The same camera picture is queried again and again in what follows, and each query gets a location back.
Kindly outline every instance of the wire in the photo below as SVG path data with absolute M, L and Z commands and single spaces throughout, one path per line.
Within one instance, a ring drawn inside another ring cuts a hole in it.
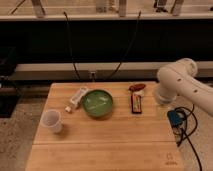
M 188 140 L 188 142 L 189 142 L 189 144 L 190 144 L 190 146 L 191 146 L 191 148 L 192 148 L 192 150 L 193 150 L 193 152 L 196 156 L 196 159 L 198 161 L 199 169 L 200 169 L 200 171 L 202 171 L 203 169 L 202 169 L 202 164 L 201 164 L 200 158 L 199 158 L 197 151 L 195 150 L 195 148 L 194 148 L 194 146 L 193 146 L 193 144 L 192 144 L 192 142 L 189 138 L 189 135 L 186 134 L 186 132 L 183 128 L 180 128 L 180 129 L 181 129 L 182 133 L 185 135 L 186 139 Z
M 16 5 L 16 7 L 10 12 L 10 14 L 14 14 L 14 13 L 17 11 L 17 9 L 18 9 L 25 1 L 26 1 L 26 0 L 20 1 L 20 2 Z
M 67 13 L 66 12 L 63 12 L 63 14 L 65 15 L 66 17 L 66 20 L 67 20 L 67 36 L 68 36 L 68 44 L 69 44 L 69 53 L 70 53 L 70 56 L 72 58 L 72 63 L 73 63 L 73 67 L 75 69 L 75 74 L 76 76 L 78 77 L 79 80 L 81 80 L 81 77 L 80 77 L 80 74 L 76 68 L 76 65 L 75 65 L 75 59 L 73 57 L 73 50 L 72 50 L 72 42 L 71 42 L 71 33 L 70 33 L 70 24 L 69 24 L 69 18 L 67 16 Z
M 137 36 L 137 32 L 138 32 L 138 24 L 139 24 L 139 21 L 140 21 L 140 17 L 141 17 L 141 11 L 139 11 L 138 13 L 138 17 L 137 17 L 137 22 L 136 22 L 136 26 L 135 26 L 135 31 L 133 33 L 133 36 L 132 36 L 132 39 L 126 49 L 126 52 L 123 56 L 123 58 L 121 59 L 120 63 L 118 64 L 118 66 L 116 67 L 116 69 L 108 76 L 106 77 L 104 80 L 108 80 L 108 79 L 111 79 L 119 70 L 119 68 L 121 67 L 123 61 L 125 60 L 125 58 L 127 57 L 127 55 L 129 54 L 129 51 L 131 50 L 132 48 L 132 45 L 134 44 L 135 42 L 135 39 L 136 39 L 136 36 Z
M 188 112 L 189 112 L 189 114 L 187 115 L 186 113 L 185 113 L 185 111 L 183 111 L 182 109 L 184 109 L 184 110 L 187 110 Z M 191 136 L 195 131 L 196 131 L 196 129 L 197 129 L 197 127 L 198 127 L 198 120 L 197 120 L 197 118 L 196 118 L 196 116 L 195 116 L 195 114 L 194 114 L 194 109 L 195 109 L 195 105 L 193 104 L 193 107 L 192 107 L 192 109 L 190 110 L 190 109 L 188 109 L 188 108 L 186 108 L 186 107 L 178 107 L 178 108 L 175 108 L 175 111 L 178 113 L 178 114 L 182 114 L 184 117 L 182 118 L 183 119 L 183 123 L 184 123 L 184 130 L 185 130 L 185 132 L 187 132 L 187 128 L 188 128 L 188 117 L 191 115 L 192 117 L 193 117 L 193 119 L 194 119 L 194 122 L 195 122 L 195 126 L 194 126 L 194 128 L 191 130 L 191 132 L 190 133 L 188 133 L 188 136 Z M 183 137 L 177 144 L 178 144 L 178 146 L 180 146 L 181 144 L 182 144 L 182 142 L 184 141 L 186 139 L 186 137 Z
M 186 108 L 186 107 L 177 107 L 177 108 L 175 108 L 175 111 L 177 112 L 177 114 L 179 116 L 181 115 L 180 117 L 181 117 L 181 119 L 183 121 L 183 123 L 182 123 L 183 127 L 181 127 L 181 125 L 179 125 L 177 127 L 174 127 L 174 128 L 177 129 L 178 133 L 175 132 L 174 130 L 173 130 L 173 133 L 174 133 L 174 135 L 176 135 L 176 137 L 178 136 L 179 139 L 180 139 L 179 141 L 177 141 L 177 146 L 178 147 L 180 147 L 180 145 L 182 144 L 182 142 L 184 140 L 186 140 L 186 139 L 188 140 L 188 142 L 189 142 L 189 144 L 190 144 L 190 146 L 191 146 L 191 148 L 192 148 L 192 150 L 193 150 L 193 152 L 194 152 L 194 154 L 196 156 L 196 159 L 198 161 L 199 169 L 200 169 L 200 171 L 202 171 L 202 164 L 201 164 L 200 158 L 199 158 L 199 156 L 198 156 L 198 154 L 197 154 L 197 152 L 196 152 L 196 150 L 195 150 L 195 148 L 194 148 L 194 146 L 193 146 L 193 144 L 192 144 L 192 142 L 191 142 L 191 140 L 189 138 L 196 131 L 196 129 L 198 127 L 198 120 L 197 120 L 197 118 L 196 118 L 196 116 L 194 114 L 194 109 L 195 109 L 195 105 L 194 104 L 193 104 L 193 107 L 192 107 L 191 110 Z M 188 125 L 189 116 L 193 117 L 193 119 L 195 121 L 195 126 L 190 131 L 190 133 L 187 133 L 187 128 L 188 128 L 187 125 Z

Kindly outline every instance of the paper cup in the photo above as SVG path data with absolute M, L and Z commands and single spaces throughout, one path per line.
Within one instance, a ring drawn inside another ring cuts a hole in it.
M 54 109 L 45 111 L 41 116 L 40 124 L 54 133 L 59 133 L 62 129 L 60 112 Z

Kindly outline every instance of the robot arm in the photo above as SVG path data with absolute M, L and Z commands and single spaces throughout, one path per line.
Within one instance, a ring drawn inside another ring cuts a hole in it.
M 159 84 L 154 96 L 159 104 L 167 104 L 175 100 L 177 94 L 213 116 L 213 88 L 194 79 L 197 74 L 196 63 L 184 58 L 159 69 Z

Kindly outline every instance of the black cable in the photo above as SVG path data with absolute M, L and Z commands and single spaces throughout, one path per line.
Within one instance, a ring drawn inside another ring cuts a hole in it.
M 75 59 L 73 57 L 69 18 L 67 16 L 66 12 L 63 12 L 63 14 L 65 15 L 66 20 L 67 20 L 67 36 L 68 36 L 68 43 L 69 43 L 69 47 L 68 47 L 69 48 L 69 53 L 70 53 L 70 56 L 72 58 L 72 63 L 73 63 L 73 67 L 75 69 L 75 73 L 76 73 L 78 79 L 81 80 L 80 74 L 79 74 L 79 72 L 78 72 L 78 70 L 76 68 L 76 65 L 75 65 Z
M 189 112 L 189 114 L 186 115 L 186 113 L 185 113 L 183 110 L 181 111 L 181 109 L 187 110 L 187 111 Z M 184 123 L 185 123 L 184 131 L 185 131 L 185 132 L 187 132 L 187 123 L 188 123 L 187 118 L 188 118 L 190 115 L 192 115 L 192 117 L 193 117 L 193 119 L 194 119 L 194 121 L 195 121 L 195 126 L 194 126 L 194 128 L 191 130 L 191 132 L 188 133 L 188 137 L 191 136 L 191 135 L 196 131 L 196 129 L 197 129 L 197 127 L 198 127 L 198 120 L 197 120 L 197 118 L 196 118 L 196 116 L 195 116 L 195 114 L 194 114 L 194 109 L 195 109 L 195 105 L 194 105 L 194 104 L 193 104 L 193 107 L 192 107 L 191 110 L 188 109 L 188 108 L 186 108 L 186 107 L 178 107 L 178 108 L 175 108 L 175 111 L 176 111 L 177 113 L 179 113 L 179 114 L 181 113 L 181 114 L 185 115 L 185 117 L 184 117 L 184 118 L 186 118 L 185 121 L 184 121 Z M 182 144 L 182 142 L 183 142 L 185 139 L 186 139 L 186 137 L 183 137 L 183 138 L 180 140 L 180 142 L 178 142 L 178 146 L 180 146 L 180 145 Z
M 25 2 L 26 0 L 22 0 L 21 2 L 19 2 L 16 7 L 10 12 L 10 14 L 14 14 L 17 9 Z
M 182 129 L 182 128 L 180 128 L 180 129 L 181 129 L 182 133 L 185 135 L 186 139 L 188 140 L 190 146 L 192 147 L 192 150 L 193 150 L 193 152 L 194 152 L 194 154 L 195 154 L 195 156 L 196 156 L 196 159 L 197 159 L 197 161 L 198 161 L 198 164 L 199 164 L 199 169 L 200 169 L 200 171 L 202 171 L 202 170 L 203 170 L 203 169 L 202 169 L 202 164 L 201 164 L 200 158 L 199 158 L 199 156 L 198 156 L 198 154 L 197 154 L 197 151 L 195 150 L 195 148 L 194 148 L 194 146 L 193 146 L 193 144 L 192 144 L 192 142 L 191 142 L 189 136 L 186 134 L 186 132 L 184 131 L 184 129 Z
M 110 78 L 112 78 L 119 70 L 119 68 L 121 67 L 123 61 L 125 60 L 125 58 L 127 57 L 127 55 L 129 54 L 129 51 L 131 50 L 132 48 L 132 45 L 134 44 L 135 42 L 135 39 L 136 39 L 136 36 L 137 36 L 137 32 L 138 32 L 138 24 L 139 24 L 139 21 L 140 21 L 140 17 L 141 17 L 141 11 L 139 11 L 138 13 L 138 17 L 137 17 L 137 22 L 136 22 L 136 26 L 135 26 L 135 31 L 133 33 L 133 36 L 132 36 L 132 39 L 129 43 L 129 46 L 127 47 L 126 49 L 126 52 L 123 56 L 123 58 L 121 59 L 120 63 L 118 64 L 118 66 L 116 67 L 116 69 L 108 76 L 106 77 L 104 80 L 108 80 Z

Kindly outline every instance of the metal pipe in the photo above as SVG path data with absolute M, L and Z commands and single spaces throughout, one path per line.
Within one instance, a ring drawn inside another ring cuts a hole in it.
M 175 0 L 174 5 L 171 9 L 171 13 L 172 13 L 173 16 L 179 16 L 180 15 L 183 2 L 184 2 L 184 0 Z
M 45 10 L 41 4 L 41 1 L 40 0 L 31 0 L 31 1 L 32 1 L 36 16 L 38 18 L 43 18 L 45 16 Z
M 126 0 L 119 0 L 119 16 L 125 17 L 126 16 Z

